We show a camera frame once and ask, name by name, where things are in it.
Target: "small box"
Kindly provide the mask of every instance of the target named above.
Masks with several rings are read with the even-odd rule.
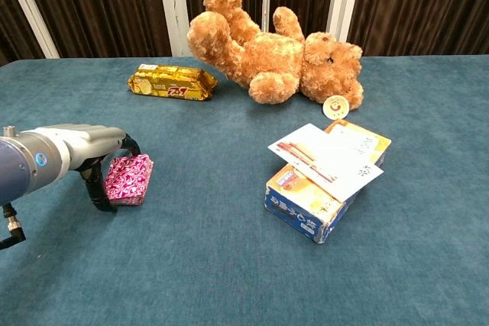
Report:
[[[153,162],[147,154],[117,157],[105,178],[105,193],[114,205],[141,205],[150,182]]]
[[[369,152],[370,161],[380,166],[390,140],[346,120],[337,120],[325,130],[330,133],[340,124],[352,132],[378,140]],[[265,208],[318,244],[325,242],[357,194],[339,202],[291,164],[287,164],[267,182]]]

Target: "teal table surface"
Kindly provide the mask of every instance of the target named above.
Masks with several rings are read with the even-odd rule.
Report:
[[[3,125],[116,126],[154,161],[144,204],[116,215],[75,172],[14,201],[27,240],[0,252],[0,325],[489,324],[489,56],[361,62],[347,119],[392,145],[323,245],[264,208],[284,165],[267,146],[327,126],[321,105],[259,105],[193,58],[0,68]],[[134,95],[141,63],[219,86],[207,102]]]

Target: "round tag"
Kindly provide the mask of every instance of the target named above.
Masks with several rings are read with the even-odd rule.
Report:
[[[330,120],[345,118],[349,111],[350,104],[342,95],[332,95],[322,105],[322,113]]]

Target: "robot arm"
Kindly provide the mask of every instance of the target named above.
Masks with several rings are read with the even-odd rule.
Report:
[[[20,134],[14,127],[4,127],[0,137],[0,205],[9,230],[21,229],[10,202],[63,178],[68,170],[80,172],[99,210],[115,211],[103,188],[102,160],[118,149],[130,150],[132,155],[141,153],[138,144],[116,127],[62,124]]]

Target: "cardboard box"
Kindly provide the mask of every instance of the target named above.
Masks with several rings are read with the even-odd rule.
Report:
[[[370,161],[377,166],[383,163],[386,150],[390,146],[389,139],[346,120],[333,122],[325,131],[331,132],[337,124],[366,137],[376,137],[378,144],[371,152]],[[358,193],[345,202],[339,202],[287,164],[267,182],[265,208],[316,243],[322,244]]]

